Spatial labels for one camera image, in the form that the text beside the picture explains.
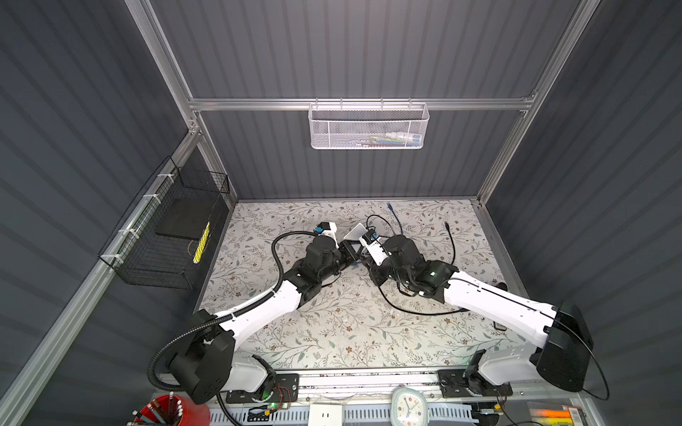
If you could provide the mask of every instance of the floral tablecloth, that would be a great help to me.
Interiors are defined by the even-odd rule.
[[[427,260],[452,259],[443,225],[449,222],[457,249],[455,265],[484,282],[492,284],[503,279],[469,201],[391,204],[403,232],[416,242]],[[201,307],[211,313],[228,309],[274,284],[277,268],[270,245],[279,234],[312,230],[319,222],[329,221],[337,223],[337,236],[342,239],[373,213],[388,219],[399,232],[383,201],[237,204]],[[373,218],[370,224],[380,234],[391,235],[380,219]],[[278,253],[285,271],[305,256],[309,241],[307,236],[280,241]],[[451,310],[424,298],[403,296],[393,282],[382,289],[396,305],[408,310]],[[366,268],[356,264],[307,305],[253,334],[241,349],[261,355],[276,369],[412,367],[462,365],[478,349],[504,349],[522,343],[522,337],[511,331],[497,331],[491,320],[471,312],[416,316],[397,311],[383,300]]]

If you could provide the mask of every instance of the clock face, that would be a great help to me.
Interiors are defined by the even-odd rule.
[[[396,426],[426,426],[428,407],[412,392],[399,392],[394,397],[393,418]]]

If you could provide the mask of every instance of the white mesh basket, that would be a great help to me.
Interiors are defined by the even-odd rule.
[[[424,146],[428,118],[426,104],[311,104],[310,145],[315,149],[419,149]]]

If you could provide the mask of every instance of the power outlet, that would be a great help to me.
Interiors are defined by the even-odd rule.
[[[308,426],[342,426],[343,406],[331,404],[312,404],[308,416]]]

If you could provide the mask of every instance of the white sticker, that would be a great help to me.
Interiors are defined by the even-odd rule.
[[[582,417],[580,415],[579,409],[575,407],[569,407],[568,412],[571,413],[571,419],[573,420],[573,424],[575,426],[585,426],[585,424],[582,422]]]

